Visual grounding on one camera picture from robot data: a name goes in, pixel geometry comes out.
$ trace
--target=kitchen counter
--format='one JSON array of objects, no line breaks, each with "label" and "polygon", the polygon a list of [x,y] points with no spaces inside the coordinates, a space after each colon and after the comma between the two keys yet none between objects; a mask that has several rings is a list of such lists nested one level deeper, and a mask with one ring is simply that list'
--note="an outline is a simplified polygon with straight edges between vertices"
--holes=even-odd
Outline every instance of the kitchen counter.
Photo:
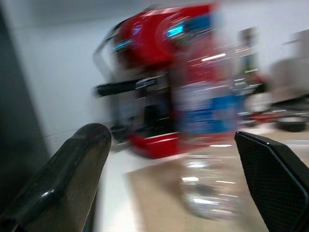
[{"label": "kitchen counter", "polygon": [[[273,124],[268,123],[243,131],[264,134],[275,129]],[[129,148],[118,152],[111,150],[97,192],[94,232],[142,231],[141,218],[126,173],[182,156],[180,154],[155,160],[140,157]]]}]

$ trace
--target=bottle label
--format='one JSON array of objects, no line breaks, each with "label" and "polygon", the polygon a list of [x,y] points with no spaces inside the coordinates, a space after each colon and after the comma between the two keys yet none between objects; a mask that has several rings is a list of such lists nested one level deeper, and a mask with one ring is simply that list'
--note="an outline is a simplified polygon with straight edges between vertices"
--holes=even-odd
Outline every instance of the bottle label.
[{"label": "bottle label", "polygon": [[210,134],[235,129],[235,97],[211,97],[204,84],[186,85],[177,91],[178,126],[192,134]]}]

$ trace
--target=plastic water bottle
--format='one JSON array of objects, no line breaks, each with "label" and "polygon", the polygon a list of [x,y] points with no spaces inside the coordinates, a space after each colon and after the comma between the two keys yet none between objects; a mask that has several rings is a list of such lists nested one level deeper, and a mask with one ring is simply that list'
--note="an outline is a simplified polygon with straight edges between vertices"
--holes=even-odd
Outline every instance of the plastic water bottle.
[{"label": "plastic water bottle", "polygon": [[172,90],[181,146],[188,151],[181,178],[183,199],[196,215],[230,219],[239,214],[233,150],[235,97],[230,58],[208,15],[183,23],[187,33],[173,68]]}]

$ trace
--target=cardboard mat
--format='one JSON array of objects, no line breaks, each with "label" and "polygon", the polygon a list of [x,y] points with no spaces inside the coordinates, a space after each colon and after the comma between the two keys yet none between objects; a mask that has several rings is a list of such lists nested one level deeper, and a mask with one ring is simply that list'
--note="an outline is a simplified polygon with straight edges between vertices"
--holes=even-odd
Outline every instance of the cardboard mat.
[{"label": "cardboard mat", "polygon": [[[279,142],[309,139],[308,132],[274,132],[263,136]],[[232,148],[232,152],[238,154],[236,147]],[[244,185],[246,203],[239,221],[213,221],[192,215],[182,202],[179,186],[181,171],[182,160],[178,159],[128,174],[145,232],[268,231],[246,185]]]}]

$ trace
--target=red coffee machine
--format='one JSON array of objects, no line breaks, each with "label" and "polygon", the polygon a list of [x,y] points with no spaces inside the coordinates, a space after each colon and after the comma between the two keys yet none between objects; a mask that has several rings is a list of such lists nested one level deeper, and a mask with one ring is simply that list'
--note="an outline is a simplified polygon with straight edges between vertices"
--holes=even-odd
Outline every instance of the red coffee machine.
[{"label": "red coffee machine", "polygon": [[[111,95],[114,125],[110,128],[114,139],[128,140],[138,154],[162,158],[180,153],[175,118],[170,95],[169,70],[175,52],[185,35],[183,22],[213,12],[215,4],[186,7],[145,9],[119,23],[94,53],[94,61],[106,73],[102,50],[108,41],[113,42],[119,63],[126,69],[138,69],[139,74],[127,81],[96,87],[100,96]],[[118,94],[136,91],[135,116],[130,125],[122,125],[117,112]]]}]

